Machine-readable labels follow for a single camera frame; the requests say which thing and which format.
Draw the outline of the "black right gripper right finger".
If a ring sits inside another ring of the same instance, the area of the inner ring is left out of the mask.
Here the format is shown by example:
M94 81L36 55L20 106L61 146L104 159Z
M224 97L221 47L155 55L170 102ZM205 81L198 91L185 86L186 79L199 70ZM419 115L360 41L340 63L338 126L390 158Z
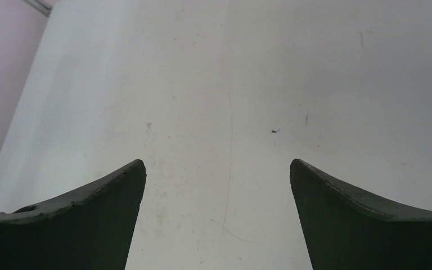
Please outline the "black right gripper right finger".
M313 269L432 269L432 211L295 159L290 184Z

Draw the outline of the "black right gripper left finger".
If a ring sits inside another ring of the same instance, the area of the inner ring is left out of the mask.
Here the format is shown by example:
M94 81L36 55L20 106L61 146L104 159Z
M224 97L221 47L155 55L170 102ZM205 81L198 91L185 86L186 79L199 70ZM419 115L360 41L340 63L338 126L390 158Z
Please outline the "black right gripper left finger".
M135 160L57 197L0 212L0 269L124 269L146 184Z

